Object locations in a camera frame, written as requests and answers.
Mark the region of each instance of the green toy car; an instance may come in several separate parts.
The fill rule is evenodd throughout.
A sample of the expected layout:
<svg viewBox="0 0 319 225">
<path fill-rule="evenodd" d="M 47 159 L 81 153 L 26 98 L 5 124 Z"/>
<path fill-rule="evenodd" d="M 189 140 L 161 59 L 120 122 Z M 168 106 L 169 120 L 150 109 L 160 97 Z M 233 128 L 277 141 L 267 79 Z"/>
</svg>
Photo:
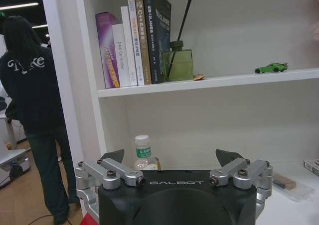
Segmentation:
<svg viewBox="0 0 319 225">
<path fill-rule="evenodd" d="M 287 63 L 273 63 L 266 67 L 258 67 L 255 69 L 255 73 L 265 73 L 265 72 L 283 72 L 288 69 Z"/>
</svg>

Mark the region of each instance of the wire cable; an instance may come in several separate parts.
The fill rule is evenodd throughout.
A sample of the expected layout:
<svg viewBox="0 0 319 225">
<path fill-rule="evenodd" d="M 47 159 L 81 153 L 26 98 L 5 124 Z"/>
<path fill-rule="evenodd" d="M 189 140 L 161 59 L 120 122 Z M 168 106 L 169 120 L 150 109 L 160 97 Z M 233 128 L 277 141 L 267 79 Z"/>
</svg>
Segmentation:
<svg viewBox="0 0 319 225">
<path fill-rule="evenodd" d="M 43 219 L 43 218 L 46 218 L 46 217 L 51 217 L 52 215 L 44 215 L 44 216 L 41 216 L 41 217 L 38 217 L 37 219 L 35 219 L 35 220 L 33 220 L 32 222 L 30 222 L 28 225 L 31 225 L 32 223 L 34 223 L 34 222 L 36 222 L 36 221 L 38 221 L 38 220 L 40 220 L 40 219 Z"/>
<path fill-rule="evenodd" d="M 46 217 L 50 217 L 50 216 L 52 216 L 52 215 L 44 215 L 44 216 L 38 217 L 37 219 L 35 219 L 32 222 L 30 222 L 28 225 L 31 225 L 32 223 L 34 223 L 34 222 L 36 222 L 36 221 L 38 221 L 38 220 L 40 220 L 42 218 L 46 218 Z"/>
</svg>

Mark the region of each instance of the red object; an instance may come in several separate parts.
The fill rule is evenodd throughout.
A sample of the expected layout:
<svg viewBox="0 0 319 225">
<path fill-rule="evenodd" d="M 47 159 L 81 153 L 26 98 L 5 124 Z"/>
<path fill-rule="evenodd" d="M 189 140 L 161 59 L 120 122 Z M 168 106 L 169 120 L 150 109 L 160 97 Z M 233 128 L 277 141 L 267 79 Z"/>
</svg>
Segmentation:
<svg viewBox="0 0 319 225">
<path fill-rule="evenodd" d="M 86 214 L 80 225 L 98 225 L 98 223 L 91 217 L 91 215 Z"/>
</svg>

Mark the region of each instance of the shelf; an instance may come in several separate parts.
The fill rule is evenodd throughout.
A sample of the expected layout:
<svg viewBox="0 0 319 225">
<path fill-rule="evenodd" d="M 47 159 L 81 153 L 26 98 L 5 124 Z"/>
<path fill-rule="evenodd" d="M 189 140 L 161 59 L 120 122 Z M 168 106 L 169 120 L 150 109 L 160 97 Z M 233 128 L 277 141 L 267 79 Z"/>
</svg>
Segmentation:
<svg viewBox="0 0 319 225">
<path fill-rule="evenodd" d="M 238 85 L 250 85 L 270 82 L 284 82 L 319 78 L 319 68 L 289 70 L 280 73 L 247 74 L 225 77 L 211 77 L 203 81 L 169 82 L 157 85 L 134 86 L 113 88 L 98 91 L 98 97 L 118 97 L 126 95 L 137 95 L 157 92 L 172 92 L 183 90 L 194 90 L 203 88 L 229 87 Z"/>
</svg>

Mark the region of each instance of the water bottle label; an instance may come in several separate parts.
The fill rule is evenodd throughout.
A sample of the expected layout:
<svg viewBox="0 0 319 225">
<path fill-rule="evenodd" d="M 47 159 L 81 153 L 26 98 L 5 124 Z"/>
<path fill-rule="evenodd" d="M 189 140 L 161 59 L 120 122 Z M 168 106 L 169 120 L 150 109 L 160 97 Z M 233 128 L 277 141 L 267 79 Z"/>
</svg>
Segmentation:
<svg viewBox="0 0 319 225">
<path fill-rule="evenodd" d="M 151 156 L 151 148 L 145 148 L 145 149 L 136 149 L 136 155 L 140 159 L 145 159 Z"/>
<path fill-rule="evenodd" d="M 150 164 L 146 166 L 143 170 L 158 170 L 158 166 L 156 164 Z"/>
</svg>

